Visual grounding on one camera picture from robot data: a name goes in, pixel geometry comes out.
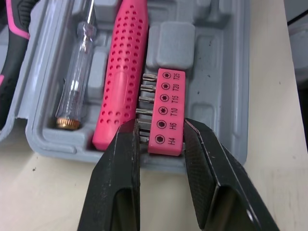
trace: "pink and black tool handle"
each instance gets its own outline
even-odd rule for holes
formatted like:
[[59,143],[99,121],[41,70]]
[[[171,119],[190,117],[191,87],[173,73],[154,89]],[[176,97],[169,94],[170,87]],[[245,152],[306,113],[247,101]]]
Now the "pink and black tool handle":
[[30,14],[39,0],[6,0],[9,45],[0,75],[0,130],[11,107],[21,65],[29,42]]
[[123,0],[115,19],[103,102],[92,140],[98,150],[106,150],[119,126],[136,116],[147,33],[147,1]]

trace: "torx bit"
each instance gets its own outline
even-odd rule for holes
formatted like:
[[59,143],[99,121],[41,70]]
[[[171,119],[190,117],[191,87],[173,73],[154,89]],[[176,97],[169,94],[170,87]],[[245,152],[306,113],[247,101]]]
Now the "torx bit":
[[140,109],[140,108],[137,108],[136,109],[136,113],[137,114],[142,114],[142,115],[149,115],[149,116],[152,116],[153,115],[153,111],[152,110],[147,110],[147,109]]
[[156,74],[143,74],[142,79],[144,81],[156,82],[157,81],[157,75]]
[[156,86],[153,86],[153,85],[141,85],[140,87],[140,90],[141,91],[146,91],[146,92],[149,92],[149,93],[155,93],[156,91]]
[[139,101],[145,102],[145,103],[154,103],[154,98],[146,97],[146,96],[139,96]]

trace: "metal bit tip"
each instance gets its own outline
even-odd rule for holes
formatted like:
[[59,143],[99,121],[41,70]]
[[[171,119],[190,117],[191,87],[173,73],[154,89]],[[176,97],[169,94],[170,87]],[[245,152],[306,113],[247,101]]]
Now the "metal bit tip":
[[140,143],[149,144],[149,137],[140,135]]
[[152,116],[153,115],[153,111],[152,110],[147,110],[147,109],[140,109],[140,108],[137,108],[136,109],[136,113],[137,114],[142,114],[142,115],[149,115],[149,116]]
[[155,75],[155,74],[143,74],[142,79],[144,81],[156,82],[157,81],[157,75]]
[[152,85],[143,85],[142,84],[141,87],[140,87],[140,90],[146,91],[146,92],[149,92],[149,93],[155,93],[156,87],[152,86]]
[[140,102],[146,102],[146,103],[154,103],[154,98],[152,97],[145,97],[145,96],[139,96]]

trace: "voltage tester screwdriver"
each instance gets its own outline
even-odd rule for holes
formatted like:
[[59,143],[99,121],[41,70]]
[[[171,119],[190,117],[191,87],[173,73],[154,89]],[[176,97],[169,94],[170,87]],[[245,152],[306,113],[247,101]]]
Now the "voltage tester screwdriver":
[[31,11],[39,0],[6,0],[9,45],[0,75],[0,130],[6,123],[30,38]]
[[67,130],[76,130],[80,126],[81,110],[93,57],[93,39],[96,35],[94,0],[89,0],[87,3],[86,21],[78,24],[78,42],[73,49],[73,58],[56,114],[57,128]]

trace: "pink handle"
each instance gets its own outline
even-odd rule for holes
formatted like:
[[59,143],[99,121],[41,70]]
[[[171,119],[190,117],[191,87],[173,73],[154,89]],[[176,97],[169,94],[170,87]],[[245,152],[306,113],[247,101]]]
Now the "pink handle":
[[178,156],[183,146],[185,72],[159,69],[148,152]]
[[146,0],[123,0],[112,34],[103,103],[93,136],[106,150],[119,126],[136,116],[148,33]]
[[0,85],[1,85],[3,80],[4,80],[4,75],[0,75]]

